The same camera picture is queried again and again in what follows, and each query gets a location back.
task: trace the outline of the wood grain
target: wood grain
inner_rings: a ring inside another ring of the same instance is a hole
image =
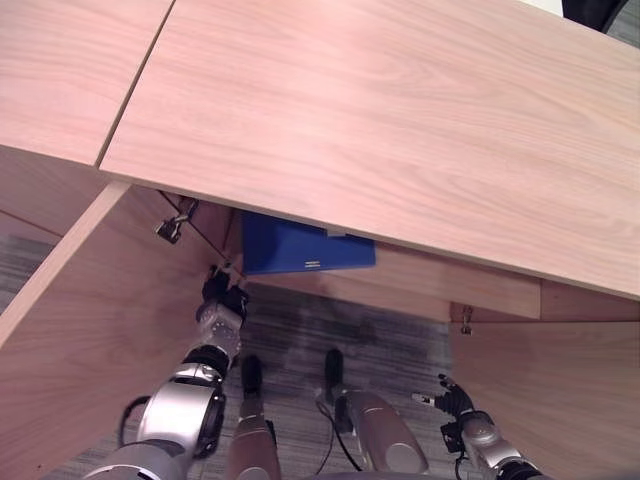
[[[0,235],[8,237],[26,238],[36,242],[55,245],[60,241],[59,235],[42,230],[35,225],[16,217],[0,212]]]
[[[0,2],[0,145],[93,165],[170,5]]]
[[[442,305],[444,300],[441,312],[447,313],[438,315],[438,319],[444,321],[449,321],[448,302],[452,301],[529,319],[540,318],[538,279],[382,243],[376,245],[376,266],[373,268],[250,275],[247,278],[381,308],[401,307],[400,311],[415,315],[430,316],[425,310],[426,304]],[[359,293],[361,286],[373,290],[362,296]]]
[[[107,185],[95,168],[0,145],[0,211],[64,235]]]
[[[640,322],[640,302],[543,280],[544,322]]]
[[[544,473],[638,477],[640,323],[451,328],[454,378]]]
[[[35,479],[112,431],[195,339],[215,251],[189,226],[153,233],[172,207],[112,183],[0,317],[2,478]]]
[[[640,298],[639,64],[510,0],[183,0],[101,168]]]

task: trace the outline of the metal bracket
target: metal bracket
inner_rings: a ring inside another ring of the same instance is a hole
[[[165,220],[161,225],[158,225],[155,232],[167,242],[175,245],[182,235],[180,232],[182,224],[191,220],[199,203],[195,198],[182,197],[178,205],[180,213],[173,218]]]
[[[471,335],[471,315],[473,315],[473,307],[465,305],[462,309],[462,328],[460,332],[463,335]]]

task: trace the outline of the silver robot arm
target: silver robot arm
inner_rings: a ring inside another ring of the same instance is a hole
[[[224,418],[222,383],[240,351],[248,296],[212,269],[196,313],[200,337],[149,399],[136,441],[109,455],[88,480],[184,480],[194,460],[215,452]]]
[[[486,412],[476,410],[469,395],[450,378],[440,375],[444,395],[428,397],[414,393],[419,403],[455,417],[442,426],[442,437],[450,453],[466,453],[484,480],[553,480],[509,443]]]

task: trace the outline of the black chair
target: black chair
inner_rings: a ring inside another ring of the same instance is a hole
[[[628,0],[562,0],[564,17],[607,33]]]

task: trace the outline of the blue binder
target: blue binder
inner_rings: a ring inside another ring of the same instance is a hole
[[[376,264],[373,240],[332,236],[327,230],[253,212],[242,212],[243,270],[305,272]]]

